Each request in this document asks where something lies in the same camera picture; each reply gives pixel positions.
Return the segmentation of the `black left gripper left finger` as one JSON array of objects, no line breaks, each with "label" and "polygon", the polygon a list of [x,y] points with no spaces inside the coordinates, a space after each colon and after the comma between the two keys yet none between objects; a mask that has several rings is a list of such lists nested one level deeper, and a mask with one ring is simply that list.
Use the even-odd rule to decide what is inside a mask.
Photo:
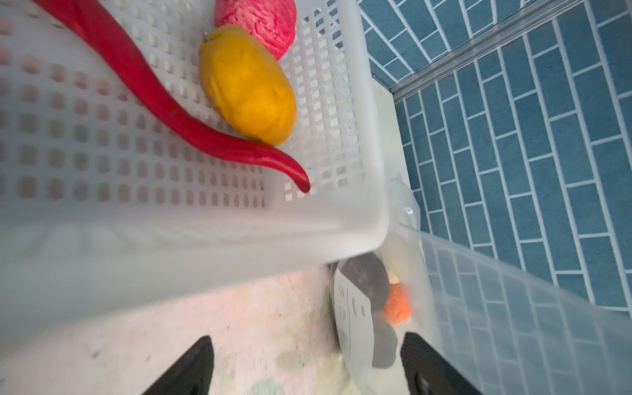
[{"label": "black left gripper left finger", "polygon": [[143,395],[209,394],[214,370],[212,339],[200,337]]}]

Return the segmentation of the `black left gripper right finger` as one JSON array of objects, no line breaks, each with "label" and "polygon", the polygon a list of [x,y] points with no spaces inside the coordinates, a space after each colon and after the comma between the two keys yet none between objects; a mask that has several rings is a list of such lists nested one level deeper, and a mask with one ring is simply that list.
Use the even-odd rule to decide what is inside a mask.
[{"label": "black left gripper right finger", "polygon": [[482,394],[417,333],[405,334],[400,356],[412,395]]}]

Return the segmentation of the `small orange tangerine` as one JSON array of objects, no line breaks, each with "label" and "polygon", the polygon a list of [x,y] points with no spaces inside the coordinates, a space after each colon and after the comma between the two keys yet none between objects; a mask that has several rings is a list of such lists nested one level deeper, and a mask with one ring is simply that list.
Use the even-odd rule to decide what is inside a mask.
[{"label": "small orange tangerine", "polygon": [[389,285],[388,299],[382,314],[389,324],[400,324],[411,317],[411,307],[401,283]]}]

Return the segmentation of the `clear zip top bag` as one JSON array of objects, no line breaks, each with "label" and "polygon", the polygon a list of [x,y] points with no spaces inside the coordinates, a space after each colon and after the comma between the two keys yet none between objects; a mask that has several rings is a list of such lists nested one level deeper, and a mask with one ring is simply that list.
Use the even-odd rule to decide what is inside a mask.
[{"label": "clear zip top bag", "polygon": [[387,184],[389,227],[375,255],[399,278],[411,317],[389,369],[372,367],[367,296],[332,266],[337,340],[363,394],[411,394],[400,351],[414,332],[482,394],[628,394],[631,322],[508,264],[429,235],[401,179]]}]

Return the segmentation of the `black avocado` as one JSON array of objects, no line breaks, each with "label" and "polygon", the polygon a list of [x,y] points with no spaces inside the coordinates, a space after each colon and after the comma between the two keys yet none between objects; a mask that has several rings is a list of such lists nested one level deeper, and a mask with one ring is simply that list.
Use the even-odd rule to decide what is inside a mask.
[{"label": "black avocado", "polygon": [[338,269],[368,297],[371,310],[378,312],[385,307],[389,294],[389,280],[383,262],[374,253],[349,258]]},{"label": "black avocado", "polygon": [[374,318],[374,353],[372,367],[389,369],[397,356],[398,337],[392,325],[383,319]]}]

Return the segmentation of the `yellow lemon food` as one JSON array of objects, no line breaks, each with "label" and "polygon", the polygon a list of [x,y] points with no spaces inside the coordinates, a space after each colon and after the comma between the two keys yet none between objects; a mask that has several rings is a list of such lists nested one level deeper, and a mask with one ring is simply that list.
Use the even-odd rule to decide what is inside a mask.
[{"label": "yellow lemon food", "polygon": [[205,95],[235,131],[271,146],[288,140],[296,126],[295,92],[264,45],[225,25],[204,36],[198,61]]}]

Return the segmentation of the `pink cracked ball food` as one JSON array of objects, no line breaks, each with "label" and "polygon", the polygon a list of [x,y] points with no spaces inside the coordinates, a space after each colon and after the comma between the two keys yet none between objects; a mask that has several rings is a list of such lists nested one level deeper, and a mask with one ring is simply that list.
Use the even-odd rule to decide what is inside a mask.
[{"label": "pink cracked ball food", "polygon": [[213,21],[239,26],[280,60],[296,38],[297,8],[292,0],[219,0]]}]

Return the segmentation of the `cream white bun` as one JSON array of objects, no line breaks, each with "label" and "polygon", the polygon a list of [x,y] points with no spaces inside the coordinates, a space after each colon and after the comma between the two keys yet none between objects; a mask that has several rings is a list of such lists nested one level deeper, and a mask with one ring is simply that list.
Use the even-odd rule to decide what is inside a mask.
[{"label": "cream white bun", "polygon": [[386,272],[388,275],[388,283],[390,285],[400,283],[398,276],[393,271],[391,271],[389,268],[386,268]]}]

